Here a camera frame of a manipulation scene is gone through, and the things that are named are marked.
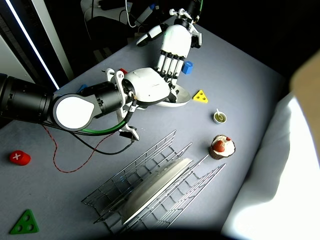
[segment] white x mark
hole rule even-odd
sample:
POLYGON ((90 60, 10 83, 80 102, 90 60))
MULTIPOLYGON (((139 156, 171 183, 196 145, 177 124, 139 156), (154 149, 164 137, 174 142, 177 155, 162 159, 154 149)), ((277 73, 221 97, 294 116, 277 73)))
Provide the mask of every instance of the white x mark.
POLYGON ((20 157, 21 155, 19 154, 15 154, 15 156, 14 157, 12 157, 13 159, 16 159, 16 160, 18 160, 18 158, 20 157))

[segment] cupcake frosting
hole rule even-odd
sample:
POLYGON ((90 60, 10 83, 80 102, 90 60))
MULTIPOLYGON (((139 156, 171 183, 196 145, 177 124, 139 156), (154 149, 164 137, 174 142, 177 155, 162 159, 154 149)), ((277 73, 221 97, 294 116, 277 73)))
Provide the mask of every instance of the cupcake frosting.
POLYGON ((222 141, 223 142, 223 147, 224 147, 224 151, 219 152, 216 150, 213 150, 215 154, 224 156, 224 157, 229 157, 231 154, 233 154, 235 152, 235 144, 232 140, 227 140, 226 136, 217 136, 215 138, 215 140, 213 141, 211 147, 213 148, 213 146, 216 144, 216 142, 218 141, 222 141))

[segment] tabletop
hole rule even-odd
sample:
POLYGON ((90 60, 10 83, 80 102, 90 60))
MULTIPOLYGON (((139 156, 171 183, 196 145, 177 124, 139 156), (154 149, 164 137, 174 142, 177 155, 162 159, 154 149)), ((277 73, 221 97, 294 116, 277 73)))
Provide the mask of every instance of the tabletop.
MULTIPOLYGON (((93 224, 97 213, 81 200, 173 130, 177 130, 173 148, 180 150, 193 142, 184 156, 196 161, 208 154, 216 135, 229 136, 235 143, 236 152, 232 156, 221 160, 208 157, 202 163, 201 167, 208 172, 223 163, 226 167, 173 224, 221 229, 268 127, 284 78, 223 39, 196 27, 202 33, 203 45, 190 50, 186 60, 193 63, 192 73, 181 73, 178 84, 191 96, 203 90, 209 102, 191 100, 181 107, 154 105, 137 110, 130 125, 137 128, 140 141, 125 152, 113 156, 95 153, 83 168, 62 173, 53 164, 55 145, 41 125, 12 121, 0 129, 1 239, 93 239, 106 235, 108 231, 103 223, 93 224), (225 124, 214 122, 216 108, 227 115, 225 124), (28 153, 31 162, 26 166, 9 162, 9 154, 15 150, 28 153), (33 211, 40 231, 9 235, 26 209, 33 211)), ((158 62, 161 42, 160 37, 144 47, 129 44, 58 93, 74 93, 82 84, 105 81, 102 69, 132 71, 153 67, 158 62)), ((107 129, 116 123, 114 112, 94 119, 90 128, 107 129)), ((57 129, 49 128, 49 131, 58 144, 56 164, 61 169, 76 169, 88 159, 92 151, 77 139, 57 129)), ((83 138, 91 145, 102 139, 83 138)), ((116 133, 99 149, 114 152, 129 142, 116 133)))

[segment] light strip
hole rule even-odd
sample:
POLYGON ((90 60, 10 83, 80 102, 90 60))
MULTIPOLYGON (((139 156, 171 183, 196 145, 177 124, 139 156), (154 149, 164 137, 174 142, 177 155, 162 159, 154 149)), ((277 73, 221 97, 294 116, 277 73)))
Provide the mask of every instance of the light strip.
POLYGON ((58 89, 59 89, 58 84, 56 83, 56 81, 55 81, 54 77, 53 77, 53 76, 52 76, 52 74, 50 73, 50 71, 49 71, 49 69, 48 69, 47 65, 46 65, 46 64, 45 64, 45 62, 44 62, 44 60, 43 60, 43 59, 42 59, 42 57, 40 56, 40 53, 38 52, 38 50, 37 50, 36 46, 35 46, 35 45, 34 45, 34 43, 32 42, 32 40, 31 40, 31 38, 30 38, 29 34, 27 33, 27 30, 25 29, 25 27, 24 27, 24 25, 22 24, 22 22, 21 22, 21 20, 20 20, 20 18, 19 18, 19 16, 18 16, 18 14, 16 13, 16 10, 15 10, 15 9, 14 9, 14 7, 12 6, 12 4, 11 4, 10 0, 5 0, 5 1, 6 1, 6 3, 8 4, 8 6, 9 6, 9 8, 10 8, 10 10, 11 10, 12 14, 13 14, 13 16, 14 16, 14 17, 15 17, 15 19, 16 19, 16 21, 18 22, 18 24, 19 24, 19 26, 20 26, 20 28, 21 28, 22 32, 24 33, 24 35, 25 35, 26 39, 29 41, 29 43, 30 43, 30 45, 31 45, 31 47, 32 47, 32 49, 33 49, 33 51, 35 52, 36 56, 37 56, 37 57, 38 57, 38 59, 40 60, 40 62, 41 62, 41 64, 42 64, 42 66, 44 67, 44 69, 45 69, 46 73, 49 75, 49 77, 50 77, 51 81, 53 82, 54 86, 55 86, 55 87, 56 87, 56 89, 58 90, 58 89))

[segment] cupcake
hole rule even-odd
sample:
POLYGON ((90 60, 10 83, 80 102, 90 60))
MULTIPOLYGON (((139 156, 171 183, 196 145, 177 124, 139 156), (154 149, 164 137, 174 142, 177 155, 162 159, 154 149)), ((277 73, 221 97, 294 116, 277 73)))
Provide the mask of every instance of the cupcake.
POLYGON ((217 135, 209 148, 210 156, 213 159, 219 160, 222 158, 228 158, 236 151, 235 143, 230 137, 225 135, 217 135))

